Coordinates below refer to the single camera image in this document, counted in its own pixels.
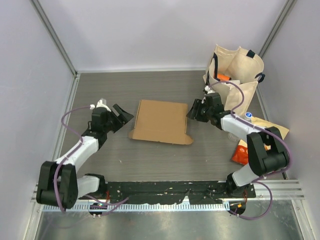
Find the brown cardboard box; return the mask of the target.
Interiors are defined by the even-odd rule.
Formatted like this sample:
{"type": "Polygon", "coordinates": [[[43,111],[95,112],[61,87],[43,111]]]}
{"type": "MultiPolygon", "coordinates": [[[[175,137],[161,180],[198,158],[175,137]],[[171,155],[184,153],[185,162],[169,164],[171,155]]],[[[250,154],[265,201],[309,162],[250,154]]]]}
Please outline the brown cardboard box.
{"type": "Polygon", "coordinates": [[[136,114],[134,128],[128,134],[133,140],[191,145],[187,134],[186,103],[142,99],[136,114]]]}

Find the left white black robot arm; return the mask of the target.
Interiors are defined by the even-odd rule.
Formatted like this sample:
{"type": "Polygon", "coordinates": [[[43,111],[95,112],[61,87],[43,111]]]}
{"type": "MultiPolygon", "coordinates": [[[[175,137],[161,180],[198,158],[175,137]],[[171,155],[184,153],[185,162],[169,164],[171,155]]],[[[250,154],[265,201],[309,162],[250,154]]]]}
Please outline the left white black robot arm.
{"type": "Polygon", "coordinates": [[[107,192],[105,177],[89,173],[79,178],[78,170],[107,141],[108,133],[116,133],[133,119],[118,104],[109,108],[104,99],[85,106],[91,110],[86,130],[77,136],[78,142],[54,161],[45,161],[40,167],[36,201],[58,207],[61,212],[71,209],[76,201],[89,194],[100,200],[107,192]]]}

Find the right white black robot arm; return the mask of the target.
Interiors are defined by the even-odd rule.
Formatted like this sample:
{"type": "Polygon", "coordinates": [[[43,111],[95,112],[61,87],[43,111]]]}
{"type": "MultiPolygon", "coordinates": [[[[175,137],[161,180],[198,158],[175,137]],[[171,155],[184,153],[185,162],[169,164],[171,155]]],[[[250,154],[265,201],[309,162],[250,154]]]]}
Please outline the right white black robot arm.
{"type": "Polygon", "coordinates": [[[225,190],[230,197],[238,197],[249,184],[284,170],[290,163],[289,150],[277,127],[260,127],[232,110],[225,110],[217,92],[209,93],[203,99],[196,98],[186,116],[198,122],[209,122],[246,142],[248,163],[226,179],[225,190]]]}

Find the white box in bag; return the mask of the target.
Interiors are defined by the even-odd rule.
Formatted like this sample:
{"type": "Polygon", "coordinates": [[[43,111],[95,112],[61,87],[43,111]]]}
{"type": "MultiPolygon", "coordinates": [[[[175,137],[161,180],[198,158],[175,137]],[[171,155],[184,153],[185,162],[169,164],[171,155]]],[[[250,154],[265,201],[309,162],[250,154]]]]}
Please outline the white box in bag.
{"type": "Polygon", "coordinates": [[[228,87],[234,87],[234,86],[239,86],[241,84],[241,81],[240,80],[229,80],[229,81],[226,81],[224,84],[227,85],[228,87]]]}

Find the clear plastic water bottle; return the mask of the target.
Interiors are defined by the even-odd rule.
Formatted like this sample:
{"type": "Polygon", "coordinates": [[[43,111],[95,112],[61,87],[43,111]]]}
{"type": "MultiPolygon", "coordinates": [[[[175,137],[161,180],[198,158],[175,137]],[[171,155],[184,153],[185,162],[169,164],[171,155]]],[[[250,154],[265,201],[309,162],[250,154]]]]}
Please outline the clear plastic water bottle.
{"type": "MultiPolygon", "coordinates": [[[[253,115],[251,112],[246,112],[242,118],[248,122],[252,122],[252,118],[253,118],[253,115]]],[[[240,141],[240,138],[237,137],[236,135],[232,134],[231,132],[228,133],[228,138],[230,141],[232,142],[239,142],[240,141]]]]}

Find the orange item in bag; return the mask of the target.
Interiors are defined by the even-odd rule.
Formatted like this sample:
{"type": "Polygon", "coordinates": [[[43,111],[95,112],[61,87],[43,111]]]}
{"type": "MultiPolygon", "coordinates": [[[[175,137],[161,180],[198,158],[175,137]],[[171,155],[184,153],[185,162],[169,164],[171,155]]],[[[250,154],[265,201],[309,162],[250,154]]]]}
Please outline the orange item in bag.
{"type": "Polygon", "coordinates": [[[224,74],[221,74],[221,73],[218,73],[217,74],[217,78],[216,78],[218,81],[230,81],[232,80],[232,78],[228,75],[224,75],[224,74]]]}

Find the beige canvas tote bag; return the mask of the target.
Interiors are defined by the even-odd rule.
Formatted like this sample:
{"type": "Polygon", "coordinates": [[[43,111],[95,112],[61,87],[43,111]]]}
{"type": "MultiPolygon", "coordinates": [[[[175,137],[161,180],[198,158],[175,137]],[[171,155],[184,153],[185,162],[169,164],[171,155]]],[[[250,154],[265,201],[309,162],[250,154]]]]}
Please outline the beige canvas tote bag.
{"type": "Polygon", "coordinates": [[[239,47],[228,50],[217,45],[209,60],[203,81],[219,93],[225,110],[243,116],[249,108],[258,83],[264,80],[264,62],[253,52],[239,47]]]}

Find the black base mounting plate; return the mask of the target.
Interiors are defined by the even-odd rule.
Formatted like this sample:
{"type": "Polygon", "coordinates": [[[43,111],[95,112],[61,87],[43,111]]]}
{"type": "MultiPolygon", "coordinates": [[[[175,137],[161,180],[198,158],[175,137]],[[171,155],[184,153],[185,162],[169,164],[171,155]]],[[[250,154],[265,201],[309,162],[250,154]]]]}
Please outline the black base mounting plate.
{"type": "Polygon", "coordinates": [[[188,197],[190,204],[216,204],[221,199],[252,199],[256,197],[253,185],[233,189],[225,181],[109,181],[102,190],[89,193],[96,199],[109,197],[115,204],[126,200],[133,205],[173,205],[188,197]]]}

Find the aluminium frame rail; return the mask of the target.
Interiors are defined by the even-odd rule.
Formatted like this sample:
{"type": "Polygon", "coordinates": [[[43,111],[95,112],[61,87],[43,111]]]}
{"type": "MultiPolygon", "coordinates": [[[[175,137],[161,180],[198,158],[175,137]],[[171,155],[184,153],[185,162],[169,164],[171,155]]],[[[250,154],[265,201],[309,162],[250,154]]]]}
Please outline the aluminium frame rail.
{"type": "Polygon", "coordinates": [[[305,198],[297,180],[265,180],[232,190],[224,181],[109,181],[91,194],[96,199],[108,197],[112,203],[128,198],[133,205],[181,204],[187,197],[192,205],[236,199],[302,200],[305,198]]]}

